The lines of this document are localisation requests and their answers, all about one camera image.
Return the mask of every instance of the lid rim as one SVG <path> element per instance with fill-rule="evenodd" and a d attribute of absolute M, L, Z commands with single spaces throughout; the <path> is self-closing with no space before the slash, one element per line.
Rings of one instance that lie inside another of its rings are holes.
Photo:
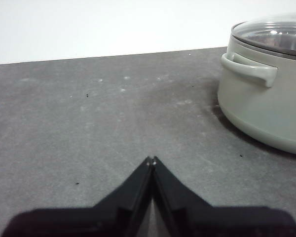
<path fill-rule="evenodd" d="M 244 42 L 242 39 L 239 39 L 238 37 L 234 36 L 233 34 L 231 34 L 230 39 L 234 40 L 236 43 L 238 43 L 246 48 L 249 48 L 249 49 L 252 49 L 252 50 L 255 50 L 258 52 L 270 54 L 270 55 L 281 57 L 281 58 L 296 60 L 296 55 L 294 55 L 294 54 L 288 54 L 288 53 L 283 53 L 282 51 L 274 51 L 272 49 L 266 49 L 264 47 L 261 47 L 260 45 L 259 46 L 252 45 L 251 43 Z"/>

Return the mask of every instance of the cooking pot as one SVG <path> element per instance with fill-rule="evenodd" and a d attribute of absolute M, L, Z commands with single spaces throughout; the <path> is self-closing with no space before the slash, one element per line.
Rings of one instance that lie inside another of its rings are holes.
<path fill-rule="evenodd" d="M 296 13 L 232 28 L 218 101 L 251 137 L 296 154 Z"/>

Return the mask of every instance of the countertop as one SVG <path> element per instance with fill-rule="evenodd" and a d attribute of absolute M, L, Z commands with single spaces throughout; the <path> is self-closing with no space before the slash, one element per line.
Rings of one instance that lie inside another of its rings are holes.
<path fill-rule="evenodd" d="M 147 156 L 212 205 L 267 205 L 296 220 L 296 155 L 220 110 L 225 51 L 0 65 L 0 233 L 20 212 L 95 205 Z M 150 225 L 156 236 L 153 214 Z"/>

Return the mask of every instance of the white wall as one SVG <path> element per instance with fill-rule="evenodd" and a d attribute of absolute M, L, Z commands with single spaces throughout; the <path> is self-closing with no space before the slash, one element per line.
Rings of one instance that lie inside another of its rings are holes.
<path fill-rule="evenodd" d="M 0 0 L 0 64 L 227 46 L 296 0 Z"/>

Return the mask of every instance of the pot base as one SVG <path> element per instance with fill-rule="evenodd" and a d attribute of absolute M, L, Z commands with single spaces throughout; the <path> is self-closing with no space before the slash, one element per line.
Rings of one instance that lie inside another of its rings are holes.
<path fill-rule="evenodd" d="M 228 109 L 220 101 L 219 105 L 227 119 L 247 135 L 272 147 L 296 154 L 296 141 L 265 132 L 262 129 L 241 120 L 236 115 L 229 112 Z"/>

